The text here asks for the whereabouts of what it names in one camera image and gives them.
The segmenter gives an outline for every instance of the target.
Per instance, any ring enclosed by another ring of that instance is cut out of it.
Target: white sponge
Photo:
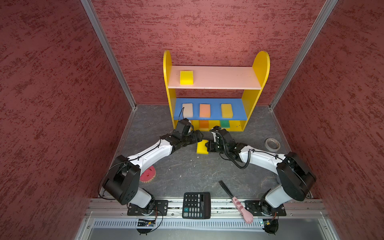
[[[193,118],[193,103],[183,103],[183,116],[185,118]]]

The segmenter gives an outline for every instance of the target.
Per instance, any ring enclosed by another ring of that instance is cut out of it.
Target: blue shelf board
[[[182,109],[183,103],[193,104],[193,117],[189,120],[247,120],[245,114],[243,101],[241,98],[176,98],[175,116],[174,119],[179,119],[179,114]],[[232,104],[233,118],[223,118],[221,115],[221,104]],[[200,104],[211,105],[211,117],[201,118],[200,116]]]

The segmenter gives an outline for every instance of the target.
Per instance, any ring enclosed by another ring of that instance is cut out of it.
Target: black handle
[[[224,191],[231,197],[231,198],[234,198],[234,195],[231,193],[231,191],[227,188],[227,186],[225,185],[225,183],[220,180],[219,181],[221,187],[224,189]]]

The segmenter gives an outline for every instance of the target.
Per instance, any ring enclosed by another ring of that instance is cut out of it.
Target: pink paw-shaped handle
[[[252,213],[248,212],[236,197],[232,198],[232,202],[235,204],[237,210],[239,210],[239,212],[243,215],[245,222],[248,224],[252,223],[253,222]]]

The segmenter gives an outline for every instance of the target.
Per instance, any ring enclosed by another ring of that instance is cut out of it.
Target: toy shelf
[[[172,66],[170,52],[163,58],[164,82],[168,97],[173,128],[176,127],[183,103],[193,103],[194,116],[189,118],[195,130],[209,131],[214,126],[225,125],[228,131],[244,131],[268,79],[269,55],[257,54],[252,67]],[[193,85],[180,85],[180,71],[192,70]],[[184,89],[243,89],[242,98],[176,98],[176,88]],[[200,118],[200,103],[210,104],[210,118]],[[233,117],[223,118],[221,104],[232,105]]]
[[[246,120],[247,115],[244,110],[244,105],[241,98],[176,98],[175,114],[173,119],[180,119],[182,114],[182,105],[183,103],[192,103],[193,104],[193,117],[188,118],[189,120]],[[211,108],[211,117],[210,118],[201,118],[200,115],[200,103],[210,104]],[[223,118],[221,116],[221,104],[230,103],[232,104],[232,118]]]
[[[193,71],[193,85],[180,85],[180,71]],[[172,66],[168,88],[261,89],[252,67]]]

